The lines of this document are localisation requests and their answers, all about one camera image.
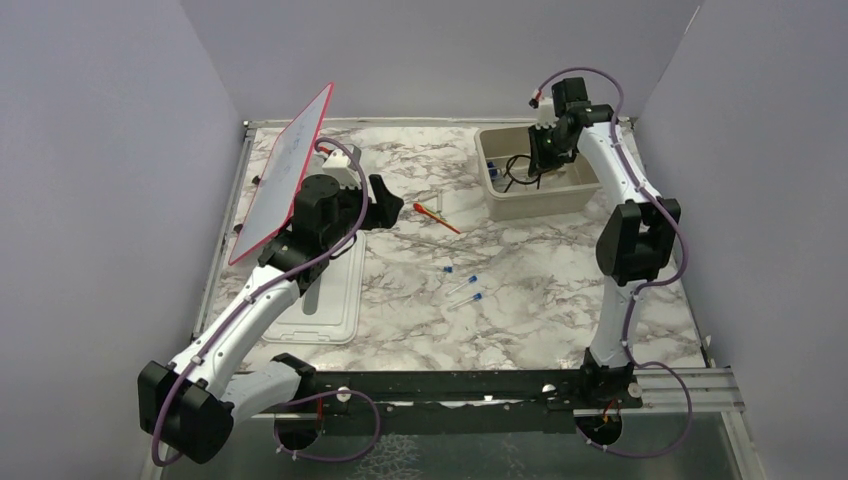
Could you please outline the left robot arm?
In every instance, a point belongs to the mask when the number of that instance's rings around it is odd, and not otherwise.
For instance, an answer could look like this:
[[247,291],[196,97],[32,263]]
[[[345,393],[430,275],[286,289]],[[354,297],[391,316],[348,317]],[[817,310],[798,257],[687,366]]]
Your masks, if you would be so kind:
[[293,214],[265,245],[237,298],[184,351],[162,365],[149,362],[137,379],[139,422],[150,434],[151,456],[166,444],[195,463],[214,458],[237,424],[275,405],[290,410],[313,401],[311,365],[280,354],[260,370],[238,372],[269,326],[307,292],[335,251],[356,233],[395,225],[403,200],[381,175],[371,174],[369,196],[345,189],[330,175],[306,177]]

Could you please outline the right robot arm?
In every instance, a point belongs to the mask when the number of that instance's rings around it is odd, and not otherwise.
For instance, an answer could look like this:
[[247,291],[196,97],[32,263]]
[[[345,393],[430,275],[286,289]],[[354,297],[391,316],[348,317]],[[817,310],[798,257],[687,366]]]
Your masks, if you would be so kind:
[[583,156],[613,203],[596,243],[605,277],[600,321],[579,369],[577,393],[600,407],[632,381],[629,337],[643,290],[660,285],[679,233],[681,208],[664,199],[639,169],[621,138],[618,109],[595,104],[577,68],[552,75],[529,102],[538,113],[528,130],[532,181]]

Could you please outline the black wire ring stand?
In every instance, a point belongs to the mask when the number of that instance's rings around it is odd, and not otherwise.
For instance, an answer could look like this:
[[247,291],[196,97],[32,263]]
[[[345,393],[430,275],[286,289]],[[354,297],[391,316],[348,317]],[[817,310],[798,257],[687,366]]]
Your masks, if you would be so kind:
[[[531,157],[527,154],[517,154],[507,159],[502,170],[502,176],[507,181],[506,186],[503,188],[503,193],[509,193],[516,186],[528,187],[534,190],[541,189],[542,175],[530,174],[530,169],[528,168],[530,166],[530,160]],[[526,162],[528,166],[524,172],[521,172],[521,167],[518,166],[521,162]]]

